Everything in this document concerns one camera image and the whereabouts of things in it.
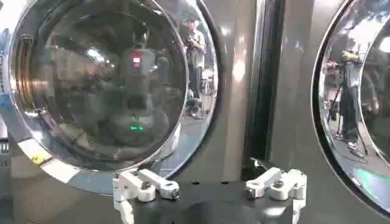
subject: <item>man in white shirt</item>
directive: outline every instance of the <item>man in white shirt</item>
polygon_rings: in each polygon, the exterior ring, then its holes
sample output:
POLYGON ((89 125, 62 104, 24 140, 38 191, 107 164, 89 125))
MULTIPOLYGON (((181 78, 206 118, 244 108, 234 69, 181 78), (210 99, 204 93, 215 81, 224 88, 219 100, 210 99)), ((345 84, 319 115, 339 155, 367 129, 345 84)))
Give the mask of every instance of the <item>man in white shirt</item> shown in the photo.
POLYGON ((190 69, 190 89, 194 93, 194 98, 199 99, 200 78, 205 66, 206 44, 205 37, 196 29, 195 21, 188 23, 190 34, 186 41, 188 66, 190 69))

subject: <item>dark pants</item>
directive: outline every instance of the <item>dark pants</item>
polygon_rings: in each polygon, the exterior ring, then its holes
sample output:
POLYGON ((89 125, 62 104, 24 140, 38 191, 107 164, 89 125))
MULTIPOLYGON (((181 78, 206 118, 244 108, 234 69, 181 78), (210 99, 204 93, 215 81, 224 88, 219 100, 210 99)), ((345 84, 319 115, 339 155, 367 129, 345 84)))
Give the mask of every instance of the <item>dark pants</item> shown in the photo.
POLYGON ((199 97, 200 92, 200 78, 202 77, 203 69, 202 67, 194 68, 190 66, 190 89, 194 92, 194 98, 199 97))
POLYGON ((341 93, 342 134, 350 142, 358 141, 358 87, 345 88, 341 93))

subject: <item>tripod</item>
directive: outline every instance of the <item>tripod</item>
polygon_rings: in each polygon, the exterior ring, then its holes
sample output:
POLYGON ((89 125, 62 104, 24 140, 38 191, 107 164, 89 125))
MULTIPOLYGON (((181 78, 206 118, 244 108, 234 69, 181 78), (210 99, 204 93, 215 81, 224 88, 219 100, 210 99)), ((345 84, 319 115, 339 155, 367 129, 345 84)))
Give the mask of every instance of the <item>tripod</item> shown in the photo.
MULTIPOLYGON (((350 95, 350 91, 349 91, 350 87, 348 87, 348 84, 347 84, 348 79, 350 78, 350 68, 349 68, 349 66, 353 66, 353 63, 352 62, 347 62, 347 63, 344 63, 343 65, 340 66, 341 70, 342 70, 342 82, 339 84, 337 92, 336 92, 336 95, 335 95, 335 98, 333 99, 333 102, 331 103, 331 106, 330 106, 330 109, 329 109, 329 115, 328 115, 328 118, 327 118, 327 123, 328 124, 329 124, 329 121, 330 121, 333 109, 334 109, 334 107, 336 105, 336 100, 339 97, 339 94, 342 93, 343 91, 345 91, 346 99, 344 99, 343 101, 345 101, 345 100, 349 101, 351 99, 351 97, 352 97, 350 95)), ((353 102, 353 103, 356 104, 356 106, 353 109, 354 112, 355 112, 356 132, 358 134, 358 137, 363 141, 363 138, 361 136, 361 132, 360 132, 360 129, 359 129, 359 119, 358 119, 358 115, 357 115, 357 111, 359 110, 358 98, 357 97, 353 97, 353 100, 355 100, 355 102, 353 102)), ((340 115, 340 111, 339 111, 339 113, 338 113, 338 126, 337 126, 337 132, 336 132, 337 135, 340 135, 340 123, 341 123, 341 115, 340 115)), ((363 147, 364 147, 365 154, 368 155, 368 151, 367 151, 366 145, 364 143, 363 143, 363 147)))

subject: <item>washing machine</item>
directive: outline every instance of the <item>washing machine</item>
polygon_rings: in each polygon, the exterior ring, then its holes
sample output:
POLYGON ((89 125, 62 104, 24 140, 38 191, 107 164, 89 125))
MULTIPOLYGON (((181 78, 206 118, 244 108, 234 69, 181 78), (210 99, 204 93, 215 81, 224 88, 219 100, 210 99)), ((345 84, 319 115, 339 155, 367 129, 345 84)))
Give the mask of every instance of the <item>washing machine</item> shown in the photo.
POLYGON ((390 222, 389 6, 285 1, 270 137, 247 159, 308 175, 302 223, 390 222))
POLYGON ((1 223, 122 223, 112 178, 137 167, 241 178, 279 1, 0 3, 1 223))

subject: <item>metal panel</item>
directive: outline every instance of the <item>metal panel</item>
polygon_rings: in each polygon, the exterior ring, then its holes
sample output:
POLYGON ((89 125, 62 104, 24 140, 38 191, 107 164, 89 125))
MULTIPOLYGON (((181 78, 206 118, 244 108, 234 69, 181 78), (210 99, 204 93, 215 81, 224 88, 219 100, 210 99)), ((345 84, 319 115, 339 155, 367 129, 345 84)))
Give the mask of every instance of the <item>metal panel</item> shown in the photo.
POLYGON ((317 140, 311 110, 314 64, 339 0, 286 2, 271 162, 308 175, 301 223, 387 223, 360 201, 330 167, 317 140))

